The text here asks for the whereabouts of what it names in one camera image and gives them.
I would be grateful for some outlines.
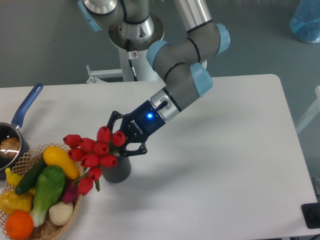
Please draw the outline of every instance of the blue led light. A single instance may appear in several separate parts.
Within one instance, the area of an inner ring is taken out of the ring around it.
[[[147,117],[148,119],[153,119],[153,118],[154,118],[154,115],[153,115],[152,113],[148,113],[148,114],[146,115],[146,117]]]

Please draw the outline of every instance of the saucepan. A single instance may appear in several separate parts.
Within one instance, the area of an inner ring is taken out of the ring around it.
[[[42,83],[34,85],[14,114],[10,124],[0,122],[0,180],[6,179],[5,169],[12,168],[19,158],[30,149],[19,128],[22,127],[27,110],[43,87]]]

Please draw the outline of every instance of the orange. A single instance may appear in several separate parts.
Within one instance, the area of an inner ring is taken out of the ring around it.
[[[5,230],[12,239],[26,239],[34,230],[34,222],[28,212],[17,210],[7,218]]]

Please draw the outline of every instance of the blue pot handle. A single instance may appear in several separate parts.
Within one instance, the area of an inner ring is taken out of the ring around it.
[[[27,110],[31,106],[31,104],[34,102],[34,100],[37,98],[41,90],[44,88],[44,85],[42,83],[37,83],[34,85],[28,96],[23,100],[21,105],[19,106],[18,110],[15,112],[13,119],[11,121],[12,124],[22,127],[22,124],[24,123],[24,118],[26,115]]]

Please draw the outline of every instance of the gray vase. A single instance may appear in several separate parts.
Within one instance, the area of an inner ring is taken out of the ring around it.
[[[118,164],[114,167],[102,167],[102,176],[110,183],[120,183],[129,177],[131,163],[128,157],[119,155],[116,157]]]

